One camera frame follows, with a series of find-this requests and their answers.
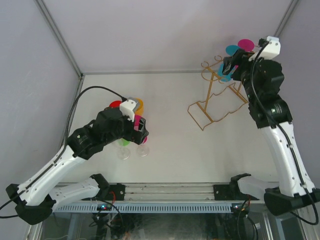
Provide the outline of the yellow wine glass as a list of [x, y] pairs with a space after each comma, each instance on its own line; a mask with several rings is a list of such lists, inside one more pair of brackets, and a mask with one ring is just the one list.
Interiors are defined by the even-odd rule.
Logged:
[[143, 114], [144, 114], [144, 102], [140, 98], [136, 98], [136, 100], [138, 101], [138, 108], [135, 111], [135, 114], [139, 115], [139, 116], [143, 116]]

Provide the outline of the clear wine glass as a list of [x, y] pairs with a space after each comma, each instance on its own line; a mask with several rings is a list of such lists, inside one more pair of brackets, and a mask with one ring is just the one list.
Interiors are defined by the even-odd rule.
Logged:
[[127, 148], [127, 146], [119, 146], [119, 144], [117, 143], [118, 140], [114, 141], [112, 143], [112, 145], [116, 148], [116, 154], [117, 154], [117, 157], [120, 159], [120, 160], [127, 160], [130, 155], [131, 155], [131, 152], [130, 150]]
[[146, 157], [150, 152], [149, 147], [146, 144], [141, 144], [137, 147], [136, 153], [140, 157]]

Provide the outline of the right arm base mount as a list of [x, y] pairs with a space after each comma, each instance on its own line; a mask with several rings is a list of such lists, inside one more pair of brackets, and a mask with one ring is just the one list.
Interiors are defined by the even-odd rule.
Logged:
[[258, 198], [240, 192], [239, 187], [234, 184], [214, 184], [213, 193], [216, 201], [258, 200]]

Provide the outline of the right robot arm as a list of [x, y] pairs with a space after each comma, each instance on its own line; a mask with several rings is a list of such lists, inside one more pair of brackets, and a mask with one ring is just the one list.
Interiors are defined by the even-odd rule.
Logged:
[[285, 79], [281, 64], [259, 52], [254, 54], [240, 48], [223, 59], [222, 72], [225, 75], [232, 72], [231, 78], [242, 83], [249, 114], [266, 139], [278, 176], [275, 186], [243, 174], [229, 187], [230, 195], [237, 200], [246, 195], [264, 200], [274, 216], [314, 207], [320, 201], [320, 190], [303, 164], [289, 106], [279, 95]]

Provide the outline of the magenta wine glass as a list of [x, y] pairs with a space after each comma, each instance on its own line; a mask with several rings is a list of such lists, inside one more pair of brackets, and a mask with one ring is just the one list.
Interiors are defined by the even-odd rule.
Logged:
[[146, 129], [146, 119], [142, 116], [135, 115], [134, 116], [134, 130], [137, 132], [142, 132], [142, 142], [141, 144], [145, 144], [148, 139], [149, 131]]
[[255, 43], [250, 39], [244, 38], [237, 43], [237, 46], [246, 52], [251, 52], [255, 48]]

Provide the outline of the clear wine glass front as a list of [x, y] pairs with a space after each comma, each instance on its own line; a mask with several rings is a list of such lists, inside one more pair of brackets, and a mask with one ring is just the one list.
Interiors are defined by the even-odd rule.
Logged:
[[127, 148], [127, 146], [119, 146], [119, 144], [117, 143], [118, 140], [114, 141], [112, 143], [112, 145], [116, 148], [116, 154], [117, 154], [117, 157], [120, 159], [120, 160], [127, 160], [130, 155], [131, 155], [131, 152], [130, 150]]

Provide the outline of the red wine glass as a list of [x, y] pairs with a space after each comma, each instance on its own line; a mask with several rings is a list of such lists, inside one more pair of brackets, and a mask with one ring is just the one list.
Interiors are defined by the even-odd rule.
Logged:
[[115, 100], [109, 104], [109, 107], [110, 108], [119, 108], [121, 103], [122, 103], [121, 100]]

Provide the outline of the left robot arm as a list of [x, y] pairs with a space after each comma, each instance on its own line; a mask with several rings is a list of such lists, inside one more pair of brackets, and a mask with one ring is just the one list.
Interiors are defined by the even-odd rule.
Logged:
[[10, 184], [6, 193], [15, 206], [16, 215], [30, 225], [46, 220], [56, 209], [83, 199], [104, 200], [110, 185], [102, 174], [64, 187], [57, 184], [78, 165], [117, 140], [141, 145], [149, 135], [146, 119], [129, 117], [117, 108], [106, 108], [96, 119], [76, 129], [57, 154], [33, 177], [21, 184]]

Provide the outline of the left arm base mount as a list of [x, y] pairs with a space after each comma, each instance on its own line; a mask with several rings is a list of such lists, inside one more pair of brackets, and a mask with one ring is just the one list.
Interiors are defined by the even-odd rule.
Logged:
[[125, 193], [126, 186], [117, 183], [100, 188], [95, 198], [105, 201], [123, 201], [125, 199]]

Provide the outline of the green wine glass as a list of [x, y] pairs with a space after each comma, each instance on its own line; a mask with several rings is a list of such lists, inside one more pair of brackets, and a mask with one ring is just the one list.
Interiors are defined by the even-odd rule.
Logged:
[[130, 141], [121, 138], [121, 139], [119, 139], [119, 140], [117, 141], [117, 143], [118, 143], [119, 146], [121, 146], [121, 147], [126, 147], [126, 146], [128, 146], [128, 145], [130, 144]]

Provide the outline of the magenta wine glass front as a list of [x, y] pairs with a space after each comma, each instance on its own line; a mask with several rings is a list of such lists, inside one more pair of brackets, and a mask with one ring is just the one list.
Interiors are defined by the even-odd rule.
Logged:
[[146, 119], [142, 116], [135, 115], [134, 116], [134, 130], [137, 132], [142, 132], [142, 142], [141, 144], [145, 144], [148, 139], [149, 131], [146, 129]]

